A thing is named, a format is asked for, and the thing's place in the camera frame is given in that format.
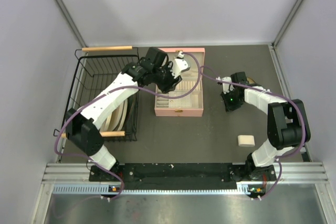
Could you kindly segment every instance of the pink jewelry box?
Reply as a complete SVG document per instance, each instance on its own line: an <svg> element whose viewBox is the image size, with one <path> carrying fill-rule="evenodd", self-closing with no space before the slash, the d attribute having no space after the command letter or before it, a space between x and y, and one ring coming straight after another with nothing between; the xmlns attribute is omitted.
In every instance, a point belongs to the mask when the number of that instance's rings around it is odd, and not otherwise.
<svg viewBox="0 0 336 224"><path fill-rule="evenodd" d="M199 65L204 64L204 48L160 48L167 52L169 59L176 58L179 51L190 52L198 60ZM184 59L191 65L190 70L181 73L182 81L176 86L175 91L166 94L170 97L176 97L188 92L197 81L198 69L194 59L189 55L184 55ZM155 97L155 114L156 116L202 116L203 114L203 86L202 76L197 88L180 99L166 99Z"/></svg>

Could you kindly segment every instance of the small sponge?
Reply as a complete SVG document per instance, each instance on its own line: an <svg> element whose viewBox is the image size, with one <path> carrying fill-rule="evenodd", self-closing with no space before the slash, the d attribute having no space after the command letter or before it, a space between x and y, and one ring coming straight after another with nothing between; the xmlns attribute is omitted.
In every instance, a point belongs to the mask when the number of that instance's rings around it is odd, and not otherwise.
<svg viewBox="0 0 336 224"><path fill-rule="evenodd" d="M238 145L239 146L255 146L254 136L251 135L239 135L238 136Z"/></svg>

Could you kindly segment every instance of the wooden plate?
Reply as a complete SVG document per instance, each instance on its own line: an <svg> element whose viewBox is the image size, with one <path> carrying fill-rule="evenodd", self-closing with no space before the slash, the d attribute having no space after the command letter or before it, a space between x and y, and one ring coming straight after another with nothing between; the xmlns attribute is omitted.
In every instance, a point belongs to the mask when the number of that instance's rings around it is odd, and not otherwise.
<svg viewBox="0 0 336 224"><path fill-rule="evenodd" d="M122 102L113 112L111 115L111 121L110 124L107 127L106 131L113 131L120 122L120 119L122 117L122 111L124 107L124 102Z"/></svg>
<svg viewBox="0 0 336 224"><path fill-rule="evenodd" d="M124 126L124 122L125 122L125 118L126 118L126 114L127 114L127 106L128 106L128 103L127 103L127 99L126 99L124 101L124 108L123 108L123 111L122 111L122 116L121 116L121 119L120 119L120 122L117 126L116 131L120 131L122 129L122 127Z"/></svg>
<svg viewBox="0 0 336 224"><path fill-rule="evenodd" d="M105 122L103 123L103 125L100 128L101 132L107 131L111 122L111 118L112 118L112 114L110 114L107 119L105 120Z"/></svg>

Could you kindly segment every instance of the wooden handle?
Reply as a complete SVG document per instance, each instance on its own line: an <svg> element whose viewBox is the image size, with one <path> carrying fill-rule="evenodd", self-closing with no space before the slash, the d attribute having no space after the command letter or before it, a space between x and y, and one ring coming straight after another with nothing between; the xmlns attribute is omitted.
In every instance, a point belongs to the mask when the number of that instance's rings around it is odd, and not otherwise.
<svg viewBox="0 0 336 224"><path fill-rule="evenodd" d="M120 46L120 47L83 47L83 52L95 52L95 51L116 51L116 50L132 50L132 46Z"/></svg>
<svg viewBox="0 0 336 224"><path fill-rule="evenodd" d="M108 136L125 136L125 131L105 131L105 132L100 132L100 135L102 137L108 137ZM66 138L66 134L62 133L61 135L63 138Z"/></svg>

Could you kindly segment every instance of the dark gray table surface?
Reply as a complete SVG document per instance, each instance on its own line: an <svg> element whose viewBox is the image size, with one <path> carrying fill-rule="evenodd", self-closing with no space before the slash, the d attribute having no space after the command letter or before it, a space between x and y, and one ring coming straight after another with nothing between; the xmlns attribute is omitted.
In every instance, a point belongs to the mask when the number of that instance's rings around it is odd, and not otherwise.
<svg viewBox="0 0 336 224"><path fill-rule="evenodd" d="M146 48L139 49L140 57ZM257 83L281 93L280 84L267 45L207 46L205 65L214 68L221 77L245 71ZM226 113L221 86L203 79L204 113L201 118L156 117L151 94L141 92L139 100L137 142L106 143L121 163L210 163L244 162L250 152L267 139L267 117L255 107L244 104ZM238 135L253 135L255 147L239 147ZM80 151L69 141L65 153ZM288 161L301 161L297 156ZM63 157L64 163L85 162L75 157Z"/></svg>

